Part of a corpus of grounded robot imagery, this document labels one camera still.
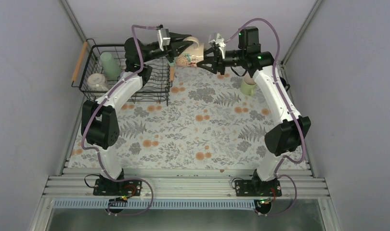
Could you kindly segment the beige floral mug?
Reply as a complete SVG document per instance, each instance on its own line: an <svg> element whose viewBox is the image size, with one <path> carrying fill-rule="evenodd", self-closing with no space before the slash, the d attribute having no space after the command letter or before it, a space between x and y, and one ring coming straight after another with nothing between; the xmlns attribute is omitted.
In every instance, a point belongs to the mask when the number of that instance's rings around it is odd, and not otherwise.
<svg viewBox="0 0 390 231"><path fill-rule="evenodd" d="M187 37L184 41L191 41L192 45L175 58L175 65L177 67L197 67L197 64L204 60L205 44L199 42L196 37Z"/></svg>

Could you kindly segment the light green mug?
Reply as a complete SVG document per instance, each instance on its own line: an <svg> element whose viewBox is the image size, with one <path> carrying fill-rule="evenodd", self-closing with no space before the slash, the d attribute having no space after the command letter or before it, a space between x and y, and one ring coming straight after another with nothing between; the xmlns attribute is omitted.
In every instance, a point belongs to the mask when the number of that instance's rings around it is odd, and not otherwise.
<svg viewBox="0 0 390 231"><path fill-rule="evenodd" d="M250 76L244 76L241 82L240 91L247 96L254 96L257 83Z"/></svg>

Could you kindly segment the black cylindrical cup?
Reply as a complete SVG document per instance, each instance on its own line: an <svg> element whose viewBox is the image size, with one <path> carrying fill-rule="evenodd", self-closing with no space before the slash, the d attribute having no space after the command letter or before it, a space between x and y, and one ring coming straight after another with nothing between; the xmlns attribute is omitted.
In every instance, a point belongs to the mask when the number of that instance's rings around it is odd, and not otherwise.
<svg viewBox="0 0 390 231"><path fill-rule="evenodd" d="M281 83L283 87L285 88L285 91L288 92L290 89L290 85L287 83L287 81L284 78L281 78Z"/></svg>

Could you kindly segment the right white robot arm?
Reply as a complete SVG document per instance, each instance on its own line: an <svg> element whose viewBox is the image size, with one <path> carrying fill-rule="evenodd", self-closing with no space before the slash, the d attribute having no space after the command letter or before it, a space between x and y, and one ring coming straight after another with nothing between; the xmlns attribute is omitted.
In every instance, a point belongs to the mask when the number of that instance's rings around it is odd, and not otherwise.
<svg viewBox="0 0 390 231"><path fill-rule="evenodd" d="M288 158L288 153L298 147L305 148L304 138L311 126L309 117L302 117L293 105L275 66L276 61L268 51L261 51L259 31L247 26L238 32L238 49L226 50L226 43L219 33L209 37L211 47L204 52L205 58L198 64L212 73L224 73L227 67L242 67L262 91L274 116L275 127L266 133L264 142L270 154L254 171L251 188L258 196L275 189L277 171Z"/></svg>

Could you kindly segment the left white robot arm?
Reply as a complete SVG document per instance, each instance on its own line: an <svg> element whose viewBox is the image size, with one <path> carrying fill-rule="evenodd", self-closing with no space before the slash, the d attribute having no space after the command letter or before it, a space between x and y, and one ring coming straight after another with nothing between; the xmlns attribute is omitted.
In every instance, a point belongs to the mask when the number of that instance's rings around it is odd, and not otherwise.
<svg viewBox="0 0 390 231"><path fill-rule="evenodd" d="M153 69L146 62L160 58L173 62L192 44L189 35L178 33L161 35L158 41L147 44L136 37L127 39L124 43L126 68L119 81L100 98L84 102L82 142L89 144L84 149L97 152L102 169L100 175L108 179L105 187L111 194L118 195L125 188L123 169L114 147L120 133L118 112L150 79Z"/></svg>

